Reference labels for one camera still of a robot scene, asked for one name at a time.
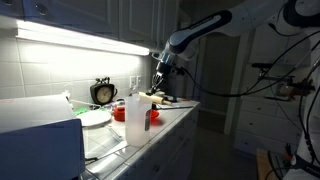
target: red object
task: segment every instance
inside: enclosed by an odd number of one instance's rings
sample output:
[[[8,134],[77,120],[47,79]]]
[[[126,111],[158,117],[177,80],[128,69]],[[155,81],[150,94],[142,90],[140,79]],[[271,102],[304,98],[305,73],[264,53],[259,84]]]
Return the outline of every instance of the red object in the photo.
[[[117,107],[113,112],[114,119],[117,121],[124,121],[125,120],[124,110],[125,110],[124,107]]]
[[[154,121],[158,116],[159,116],[159,112],[157,110],[151,111],[151,121]]]

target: clear plastic jug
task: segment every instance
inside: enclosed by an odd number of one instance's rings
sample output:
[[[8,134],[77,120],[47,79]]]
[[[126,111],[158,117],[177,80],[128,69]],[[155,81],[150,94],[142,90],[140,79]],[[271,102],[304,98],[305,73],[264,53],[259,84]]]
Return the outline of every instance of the clear plastic jug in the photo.
[[[149,141],[151,99],[133,94],[125,99],[126,141],[142,146]]]

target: cabinet handle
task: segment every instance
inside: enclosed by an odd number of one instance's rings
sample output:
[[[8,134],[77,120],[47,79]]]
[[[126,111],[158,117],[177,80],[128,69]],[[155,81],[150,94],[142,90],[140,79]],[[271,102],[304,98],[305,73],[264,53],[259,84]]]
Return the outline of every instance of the cabinet handle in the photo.
[[[40,15],[42,16],[48,15],[48,9],[43,4],[36,4],[36,9]]]
[[[14,0],[2,0],[2,2],[7,6],[12,6]]]

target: light fixture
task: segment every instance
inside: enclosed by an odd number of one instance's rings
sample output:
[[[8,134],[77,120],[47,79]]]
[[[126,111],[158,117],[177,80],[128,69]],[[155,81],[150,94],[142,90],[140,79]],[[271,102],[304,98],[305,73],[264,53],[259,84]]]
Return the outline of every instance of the light fixture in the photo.
[[[106,39],[71,30],[46,26],[33,22],[17,22],[17,38],[76,46],[103,51],[146,56],[149,49],[116,40]]]

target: alarm clock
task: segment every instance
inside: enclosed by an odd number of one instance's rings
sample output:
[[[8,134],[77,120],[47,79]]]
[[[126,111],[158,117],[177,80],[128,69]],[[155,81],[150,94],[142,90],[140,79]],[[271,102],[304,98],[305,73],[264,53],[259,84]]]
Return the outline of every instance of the alarm clock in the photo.
[[[91,98],[95,104],[105,105],[112,101],[118,90],[109,84],[110,78],[96,78],[96,84],[90,87]]]

